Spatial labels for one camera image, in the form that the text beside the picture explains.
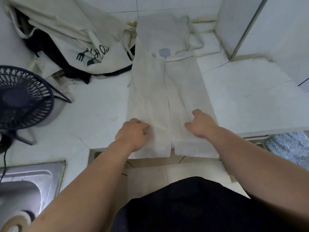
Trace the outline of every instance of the hand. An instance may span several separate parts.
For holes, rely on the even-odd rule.
[[[192,123],[185,123],[184,126],[195,136],[208,139],[209,135],[219,126],[214,119],[203,113],[200,109],[192,112],[194,120]]]
[[[138,151],[149,139],[149,134],[144,133],[144,129],[148,127],[149,124],[141,123],[138,119],[133,118],[123,124],[115,136],[115,141],[127,145],[130,153]]]

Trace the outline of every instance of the sink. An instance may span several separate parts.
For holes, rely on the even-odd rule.
[[[0,183],[0,230],[16,212],[37,217],[59,192],[64,167],[64,161],[8,167]]]

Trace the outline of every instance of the fan grille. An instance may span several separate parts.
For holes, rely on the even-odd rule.
[[[0,66],[0,129],[29,128],[52,111],[54,97],[47,83],[30,71]]]

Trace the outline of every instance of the person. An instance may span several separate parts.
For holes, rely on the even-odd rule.
[[[185,127],[207,139],[250,195],[199,177],[132,199],[111,231],[294,231],[309,220],[309,172],[219,127],[201,110]],[[115,141],[32,222],[28,232],[102,231],[128,156],[141,149],[149,124],[131,119]]]

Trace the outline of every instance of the gray spatula graphic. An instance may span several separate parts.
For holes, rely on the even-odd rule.
[[[161,57],[164,57],[166,59],[167,57],[171,56],[171,51],[168,48],[163,48],[159,50],[159,54]]]

